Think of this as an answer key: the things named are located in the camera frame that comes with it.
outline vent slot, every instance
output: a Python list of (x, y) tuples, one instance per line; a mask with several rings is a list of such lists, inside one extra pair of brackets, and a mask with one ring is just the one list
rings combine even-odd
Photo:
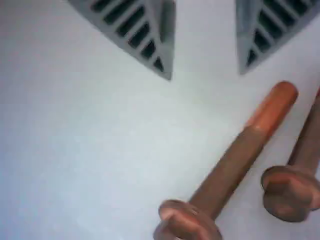
[(261, 52), (265, 52), (270, 48), (270, 43), (268, 40), (261, 34), (261, 32), (257, 29), (254, 33), (254, 43), (257, 45)]
[(257, 54), (253, 50), (250, 50), (246, 65), (250, 66), (256, 59), (257, 59)]
[(113, 1), (114, 0), (99, 0), (91, 6), (91, 9), (95, 13), (100, 13), (103, 9), (105, 9), (106, 6), (108, 6)]
[(145, 59), (149, 59), (155, 53), (155, 51), (156, 51), (155, 42), (153, 40), (151, 40), (148, 43), (148, 45), (142, 50), (141, 55)]
[(120, 25), (120, 27), (116, 30), (119, 36), (124, 37), (130, 29), (133, 28), (134, 25), (144, 16), (145, 8), (143, 6), (139, 7), (139, 9), (129, 17), (124, 23)]
[(149, 32), (150, 32), (150, 26), (149, 26), (149, 23), (146, 22), (136, 32), (136, 34), (129, 40), (130, 46), (133, 47), (134, 49), (136, 49), (141, 44), (143, 39), (145, 39), (145, 37), (148, 35)]
[(283, 33), (280, 27), (278, 27), (263, 11), (260, 12), (258, 21), (275, 40), (282, 36)]
[(293, 17), (275, 0), (264, 0), (263, 3), (272, 10), (287, 27), (291, 27), (295, 23)]
[(136, 0), (124, 0), (117, 5), (105, 18), (104, 21), (111, 25), (124, 14)]
[(305, 14), (308, 10), (307, 5), (301, 0), (286, 0), (285, 1), (290, 7), (292, 7), (300, 16)]
[(160, 72), (162, 72), (162, 73), (164, 72), (164, 66), (163, 66), (162, 61), (159, 57), (155, 60), (153, 66), (156, 69), (158, 69)]

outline gray plastic part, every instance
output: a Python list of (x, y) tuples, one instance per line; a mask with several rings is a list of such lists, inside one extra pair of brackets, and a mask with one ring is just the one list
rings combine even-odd
[(319, 11), (320, 0), (236, 0), (240, 74), (277, 51)]
[(106, 37), (171, 80), (176, 5), (172, 0), (68, 0)]

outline bolt head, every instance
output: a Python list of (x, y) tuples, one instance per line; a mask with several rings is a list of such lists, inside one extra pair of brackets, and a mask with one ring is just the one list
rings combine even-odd
[(222, 240), (214, 221), (189, 203), (165, 201), (159, 214), (162, 222), (154, 231), (154, 240)]
[(269, 182), (265, 188), (263, 205), (276, 218), (295, 223), (308, 217), (312, 199), (311, 192), (299, 191), (290, 181)]

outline white surface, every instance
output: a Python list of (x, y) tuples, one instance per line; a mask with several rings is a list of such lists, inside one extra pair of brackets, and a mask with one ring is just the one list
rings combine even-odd
[(167, 82), (66, 1), (0, 2), (1, 239), (151, 240), (162, 200), (191, 196), (280, 80), (300, 96), (216, 223), (225, 240), (319, 239), (319, 211), (264, 210), (260, 176), (287, 162), (315, 97), (320, 18), (239, 77), (234, 1), (177, 10)]

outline copper-colored bolt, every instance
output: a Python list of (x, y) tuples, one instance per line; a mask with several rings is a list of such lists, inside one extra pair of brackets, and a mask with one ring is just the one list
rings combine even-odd
[(273, 216), (302, 222), (320, 208), (320, 96), (317, 95), (286, 166), (273, 166), (261, 178), (263, 205)]
[(280, 82), (258, 107), (218, 164), (188, 203), (167, 200), (159, 208), (162, 222), (155, 240), (220, 240), (214, 220), (298, 96), (289, 82)]

